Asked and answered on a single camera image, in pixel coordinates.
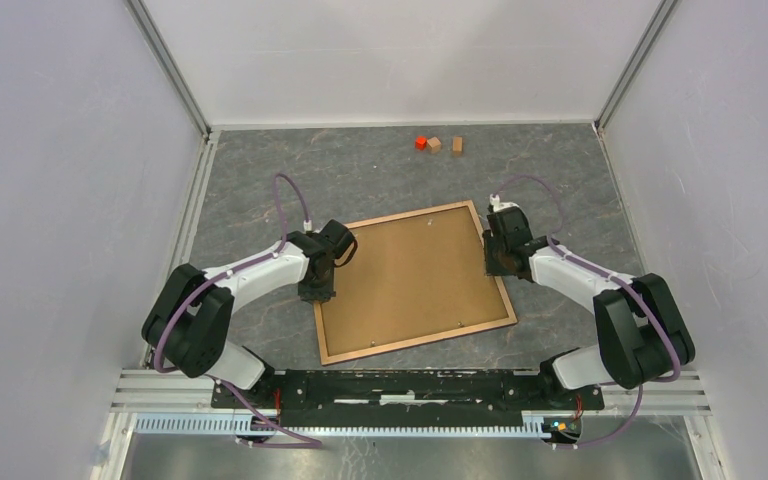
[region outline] wooden cube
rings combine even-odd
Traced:
[[[452,140],[452,156],[460,157],[463,155],[463,137],[455,137]]]
[[[443,144],[440,142],[440,139],[437,137],[431,137],[428,139],[428,149],[431,150],[431,153],[437,153],[443,148]]]

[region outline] wall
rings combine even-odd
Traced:
[[[591,120],[658,0],[146,1],[215,125]]]
[[[0,478],[84,478],[195,132],[124,2],[0,2]]]
[[[696,341],[732,473],[768,478],[768,5],[682,2],[607,149]]]

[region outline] wooden frame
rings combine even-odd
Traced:
[[[464,201],[464,202],[457,202],[452,203],[448,205],[442,205],[438,207],[431,207],[431,208],[425,208],[421,210],[414,210],[411,212],[405,212],[405,213],[399,213],[396,215],[389,215],[386,217],[380,217],[380,218],[374,218],[370,220],[362,220],[359,222],[348,224],[347,226],[352,230],[361,229],[362,227],[367,227],[371,225],[378,225],[388,222],[394,222],[398,220],[404,220],[409,219],[413,217],[418,216],[425,216],[429,214],[434,213],[441,213],[441,212],[447,212],[450,210],[456,210],[466,208],[468,209],[469,215],[473,220],[473,223],[475,225],[475,232],[478,237],[478,243],[481,245],[481,222],[478,218],[478,213],[475,210],[475,205],[472,203],[472,201]],[[481,253],[481,262],[483,265],[483,253]],[[340,271],[337,271],[338,279],[340,278]],[[321,357],[321,362],[323,365],[328,365],[332,363],[338,363],[338,362],[344,362],[348,360],[354,360],[361,357],[367,357],[370,355],[376,355],[380,353],[385,352],[391,352],[394,350],[399,350],[407,347],[413,347],[421,344],[436,342],[439,340],[444,340],[448,338],[454,338],[459,337],[461,335],[469,335],[472,333],[482,332],[486,330],[491,330],[494,328],[504,327],[508,325],[513,325],[517,322],[516,314],[514,313],[513,306],[511,305],[510,298],[508,297],[508,292],[505,289],[505,285],[502,282],[501,278],[499,277],[492,277],[492,279],[488,279],[487,281],[494,283],[496,289],[498,289],[499,297],[501,299],[501,303],[504,308],[505,316],[502,318],[498,318],[492,321],[482,321],[481,323],[473,324],[473,325],[463,325],[461,326],[460,322],[458,323],[458,327],[452,328],[451,330],[445,330],[440,331],[438,333],[430,334],[430,335],[423,335],[418,336],[415,338],[409,338],[406,340],[391,342],[383,345],[371,345],[366,348],[360,348],[356,350],[352,350],[345,353],[338,353],[338,354],[330,354],[328,350],[328,344],[326,341],[326,329],[325,329],[325,319],[323,315],[323,305],[320,303],[314,304],[314,314],[316,317],[316,334],[317,338],[319,340],[319,353]]]

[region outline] wooden tray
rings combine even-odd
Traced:
[[[517,322],[502,280],[484,273],[472,201],[347,225],[358,240],[337,296],[314,305],[322,364]]]

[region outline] gray floor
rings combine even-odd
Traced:
[[[616,428],[587,417],[584,434]],[[323,438],[321,451],[263,451],[230,437],[136,435],[123,479],[578,479],[694,480],[700,475],[684,421],[638,419],[612,443],[553,452],[539,440]]]
[[[417,135],[439,136],[444,150],[417,152]],[[460,158],[448,150],[464,137]],[[563,196],[569,223],[559,239],[615,270],[640,264],[605,158],[589,125],[486,125],[223,132],[198,224],[191,263],[222,265],[256,253],[280,235],[270,178],[283,171],[303,190],[314,221],[348,223],[487,196],[517,173],[540,175]],[[301,213],[283,190],[292,229]],[[523,207],[535,233],[557,222],[539,185],[522,183],[503,199]],[[592,316],[548,289],[506,279],[519,323],[513,327],[346,362],[354,367],[536,367],[541,360],[596,341]],[[276,368],[321,368],[313,308],[285,287],[232,319],[229,339]]]

